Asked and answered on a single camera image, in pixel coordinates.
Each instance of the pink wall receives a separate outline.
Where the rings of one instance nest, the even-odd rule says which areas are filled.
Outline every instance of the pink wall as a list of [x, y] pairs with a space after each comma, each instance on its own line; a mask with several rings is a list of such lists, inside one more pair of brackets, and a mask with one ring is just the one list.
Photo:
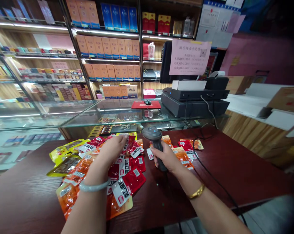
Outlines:
[[[234, 57], [239, 58], [235, 66]], [[294, 40], [234, 34], [220, 70], [230, 76], [255, 76], [257, 70], [267, 70], [265, 83], [294, 85]]]

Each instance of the tile floor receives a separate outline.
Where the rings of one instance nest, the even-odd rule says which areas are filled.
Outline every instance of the tile floor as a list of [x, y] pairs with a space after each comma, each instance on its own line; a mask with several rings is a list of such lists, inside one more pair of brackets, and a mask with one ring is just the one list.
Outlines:
[[[243, 215], [253, 234], [288, 233], [294, 220], [294, 196], [275, 198]], [[181, 226], [183, 234], [207, 234], [198, 218], [182, 222]], [[166, 226], [165, 233], [179, 234], [178, 224]]]

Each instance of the computer mouse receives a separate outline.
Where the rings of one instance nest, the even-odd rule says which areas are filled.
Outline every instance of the computer mouse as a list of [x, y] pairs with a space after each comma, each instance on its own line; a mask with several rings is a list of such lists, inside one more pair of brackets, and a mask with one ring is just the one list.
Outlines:
[[151, 105], [151, 101], [149, 101], [149, 100], [145, 100], [144, 103], [145, 103], [146, 105]]

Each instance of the barcode scanner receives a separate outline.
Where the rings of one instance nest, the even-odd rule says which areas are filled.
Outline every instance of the barcode scanner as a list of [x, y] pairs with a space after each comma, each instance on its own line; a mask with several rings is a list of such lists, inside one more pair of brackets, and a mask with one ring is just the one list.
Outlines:
[[[143, 133], [143, 137], [145, 137], [147, 140], [153, 143], [154, 148], [163, 152], [163, 147], [161, 145], [162, 132], [160, 130], [158, 130], [155, 127], [148, 127], [148, 128], [144, 128], [142, 133]], [[163, 164], [162, 160], [160, 158], [157, 158], [157, 159], [158, 159], [160, 171], [166, 172], [167, 168]]]

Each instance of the hand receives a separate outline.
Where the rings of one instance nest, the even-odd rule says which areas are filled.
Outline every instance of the hand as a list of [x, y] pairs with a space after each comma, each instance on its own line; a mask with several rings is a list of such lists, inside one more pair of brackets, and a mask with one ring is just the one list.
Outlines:
[[164, 141], [161, 141], [161, 145], [163, 147], [163, 152], [156, 148], [151, 148], [151, 151], [154, 155], [154, 162], [156, 164], [156, 167], [159, 166], [157, 159], [158, 157], [162, 160], [166, 168], [173, 174], [176, 174], [178, 171], [185, 169], [183, 164], [175, 156], [171, 147], [169, 147], [169, 145], [167, 145]]

